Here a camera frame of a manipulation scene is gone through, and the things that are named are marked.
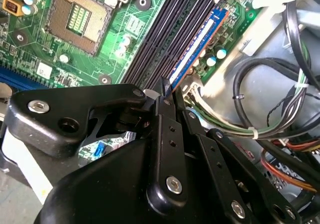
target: hex bolt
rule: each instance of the hex bolt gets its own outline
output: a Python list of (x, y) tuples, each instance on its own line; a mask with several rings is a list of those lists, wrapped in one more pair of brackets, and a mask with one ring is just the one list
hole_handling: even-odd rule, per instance
[(182, 192), (181, 182), (174, 176), (169, 176), (165, 182), (170, 192), (177, 195)]
[(237, 202), (236, 200), (231, 203), (232, 210), (240, 219), (244, 219), (246, 217), (246, 213), (244, 208)]
[(34, 113), (47, 113), (50, 110), (48, 103), (42, 100), (32, 100), (28, 103), (28, 108)]
[(293, 220), (296, 219), (296, 215), (293, 213), (293, 211), (289, 207), (286, 207), (285, 210)]
[(141, 93), (141, 91), (139, 91), (138, 89), (133, 89), (133, 94), (135, 94), (138, 97), (142, 97), (143, 94)]
[(215, 134), (217, 135), (218, 138), (223, 138), (224, 136), (221, 134), (221, 132), (216, 131)]
[(195, 115), (193, 112), (189, 112), (189, 116), (190, 116), (192, 119), (196, 119), (196, 115)]
[(164, 102), (165, 104), (167, 104), (168, 106), (171, 105), (170, 101), (168, 101), (167, 99), (164, 99), (163, 102)]

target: blue expansion slot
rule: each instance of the blue expansion slot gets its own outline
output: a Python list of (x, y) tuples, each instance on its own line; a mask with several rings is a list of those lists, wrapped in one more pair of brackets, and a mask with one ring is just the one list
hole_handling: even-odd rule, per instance
[(47, 89), (48, 87), (32, 81), (18, 73), (0, 66), (0, 83), (6, 83), (19, 91)]
[(169, 80), (173, 90), (177, 88), (227, 16), (228, 10), (219, 7), (210, 12), (170, 75)]
[(106, 147), (107, 146), (104, 144), (104, 142), (99, 141), (99, 144), (98, 144), (93, 156), (95, 158), (99, 158), (102, 155), (102, 153), (104, 152), (104, 150), (106, 149)]

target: blue ram stick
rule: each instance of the blue ram stick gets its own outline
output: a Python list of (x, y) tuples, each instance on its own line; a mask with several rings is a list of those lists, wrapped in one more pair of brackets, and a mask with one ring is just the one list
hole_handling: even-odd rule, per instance
[(175, 90), (182, 79), (187, 74), (200, 53), (206, 48), (207, 43), (219, 29), (228, 16), (228, 10), (215, 7), (204, 21), (203, 25), (196, 33), (187, 49), (182, 54), (178, 63), (174, 67), (169, 80), (172, 89)]

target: green circuit board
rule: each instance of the green circuit board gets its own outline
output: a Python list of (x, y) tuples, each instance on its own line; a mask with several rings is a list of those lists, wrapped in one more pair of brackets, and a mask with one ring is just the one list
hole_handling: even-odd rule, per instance
[(206, 64), (206, 57), (216, 56), (215, 47), (223, 47), (229, 53), (239, 42), (244, 32), (257, 17), (260, 9), (252, 8), (253, 0), (226, 0), (221, 7), (229, 10), (229, 16), (207, 46), (206, 54), (199, 59), (199, 65), (194, 67), (196, 73), (206, 83), (215, 73), (224, 59), (217, 59), (214, 66)]
[(2, 8), (0, 66), (50, 88), (120, 83), (164, 1), (39, 0), (21, 16)]

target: black ram slot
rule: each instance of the black ram slot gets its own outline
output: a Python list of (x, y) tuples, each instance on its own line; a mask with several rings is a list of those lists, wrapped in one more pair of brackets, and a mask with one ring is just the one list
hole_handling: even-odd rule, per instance
[(145, 60), (145, 57), (150, 56), (149, 53), (151, 53), (154, 48), (161, 45), (161, 43), (159, 43), (159, 39), (162, 40), (163, 37), (166, 38), (166, 35), (168, 35), (166, 33), (169, 33), (171, 24), (175, 23), (179, 18), (180, 13), (184, 9), (183, 4), (186, 2), (186, 0), (165, 1), (130, 67), (126, 71), (122, 80), (123, 83), (136, 84), (134, 82), (136, 76), (139, 76), (149, 63), (143, 60)]
[(152, 75), (147, 77), (144, 83), (139, 83), (141, 87), (152, 89), (161, 76), (169, 76), (178, 59), (192, 41), (192, 38), (195, 36), (214, 6), (215, 3), (213, 0), (197, 0), (194, 8), (182, 24), (169, 48), (165, 51), (162, 58), (157, 61), (158, 65), (155, 65), (156, 68), (152, 71)]

